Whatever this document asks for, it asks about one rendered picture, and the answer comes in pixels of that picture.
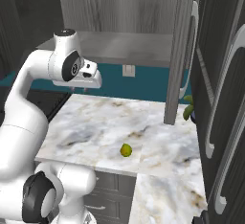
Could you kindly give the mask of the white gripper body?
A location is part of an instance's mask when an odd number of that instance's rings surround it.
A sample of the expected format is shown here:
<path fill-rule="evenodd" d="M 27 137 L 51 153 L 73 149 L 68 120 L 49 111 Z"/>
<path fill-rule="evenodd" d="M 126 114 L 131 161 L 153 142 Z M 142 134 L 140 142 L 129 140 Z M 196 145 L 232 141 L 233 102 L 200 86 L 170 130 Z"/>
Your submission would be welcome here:
<path fill-rule="evenodd" d="M 80 88 L 101 88 L 102 79 L 100 73 L 96 73 L 92 78 L 73 78 L 72 80 L 53 81 L 56 86 L 80 87 Z"/>

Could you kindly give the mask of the dark grey cabinet door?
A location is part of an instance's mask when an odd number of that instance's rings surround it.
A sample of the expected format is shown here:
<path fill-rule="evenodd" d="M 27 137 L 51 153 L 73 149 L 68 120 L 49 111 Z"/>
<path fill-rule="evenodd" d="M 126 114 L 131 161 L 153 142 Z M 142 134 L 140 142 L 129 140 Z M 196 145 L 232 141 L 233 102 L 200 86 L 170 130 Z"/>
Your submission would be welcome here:
<path fill-rule="evenodd" d="M 26 50 L 62 27 L 60 0 L 0 0 L 0 79 L 19 67 Z"/>

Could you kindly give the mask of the grey wood cabinet door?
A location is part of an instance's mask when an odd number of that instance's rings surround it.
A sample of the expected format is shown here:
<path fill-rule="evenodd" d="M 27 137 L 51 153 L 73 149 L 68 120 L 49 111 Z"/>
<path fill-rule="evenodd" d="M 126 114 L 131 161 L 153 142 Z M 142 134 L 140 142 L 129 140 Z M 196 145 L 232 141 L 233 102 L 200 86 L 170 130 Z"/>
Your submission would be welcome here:
<path fill-rule="evenodd" d="M 193 1 L 199 5 L 199 0 L 177 0 L 164 115 L 164 123 L 171 125 L 175 124 L 179 92 L 184 86 L 182 75 L 186 69 L 186 49 L 188 44 L 192 47 L 194 38 L 194 18 L 191 16 Z"/>

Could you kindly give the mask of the black hob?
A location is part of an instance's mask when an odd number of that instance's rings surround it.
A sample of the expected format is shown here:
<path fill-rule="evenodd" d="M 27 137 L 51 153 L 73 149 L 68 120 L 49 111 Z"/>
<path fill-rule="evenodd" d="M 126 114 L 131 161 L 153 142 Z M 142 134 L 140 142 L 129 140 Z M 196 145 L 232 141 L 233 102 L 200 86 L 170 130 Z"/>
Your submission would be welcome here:
<path fill-rule="evenodd" d="M 4 103 L 10 90 L 9 86 L 0 86 L 0 125 L 5 117 Z M 40 108 L 50 122 L 70 97 L 70 93 L 32 89 L 28 93 L 27 100 Z"/>

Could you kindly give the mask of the dark grey drawer front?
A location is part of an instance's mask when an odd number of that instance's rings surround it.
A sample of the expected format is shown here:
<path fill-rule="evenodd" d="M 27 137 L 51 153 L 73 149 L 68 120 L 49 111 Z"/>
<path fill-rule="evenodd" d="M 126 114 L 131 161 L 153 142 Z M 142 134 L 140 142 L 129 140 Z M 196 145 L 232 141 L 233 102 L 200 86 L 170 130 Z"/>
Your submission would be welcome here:
<path fill-rule="evenodd" d="M 96 186 L 84 197 L 84 205 L 106 207 L 103 211 L 88 209 L 98 224 L 128 224 L 136 178 L 102 171 L 96 176 Z"/>

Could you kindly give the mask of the dark tall fridge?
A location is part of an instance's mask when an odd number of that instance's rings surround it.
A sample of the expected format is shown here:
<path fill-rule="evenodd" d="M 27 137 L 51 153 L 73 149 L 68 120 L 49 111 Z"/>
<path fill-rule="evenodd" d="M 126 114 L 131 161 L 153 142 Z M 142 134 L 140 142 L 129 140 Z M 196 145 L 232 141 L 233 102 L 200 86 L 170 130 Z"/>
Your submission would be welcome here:
<path fill-rule="evenodd" d="M 207 208 L 192 224 L 245 224 L 245 0 L 200 0 L 190 76 Z"/>

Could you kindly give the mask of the white wall socket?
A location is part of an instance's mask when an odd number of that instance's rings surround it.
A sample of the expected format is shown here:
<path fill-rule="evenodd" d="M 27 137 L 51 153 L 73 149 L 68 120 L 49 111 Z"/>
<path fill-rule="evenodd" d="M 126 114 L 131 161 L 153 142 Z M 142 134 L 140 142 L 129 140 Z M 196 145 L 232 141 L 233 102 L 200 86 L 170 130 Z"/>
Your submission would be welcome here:
<path fill-rule="evenodd" d="M 134 65 L 124 65 L 122 67 L 122 75 L 124 77 L 134 78 L 135 77 L 135 66 Z"/>

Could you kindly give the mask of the grey wood wall cabinet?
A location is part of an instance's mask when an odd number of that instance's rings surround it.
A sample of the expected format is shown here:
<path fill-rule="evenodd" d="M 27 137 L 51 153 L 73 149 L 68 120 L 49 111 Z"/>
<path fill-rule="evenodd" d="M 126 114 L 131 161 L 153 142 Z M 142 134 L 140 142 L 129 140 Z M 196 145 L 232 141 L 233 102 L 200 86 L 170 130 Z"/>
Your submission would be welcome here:
<path fill-rule="evenodd" d="M 177 0 L 60 0 L 66 28 L 99 63 L 168 67 Z"/>

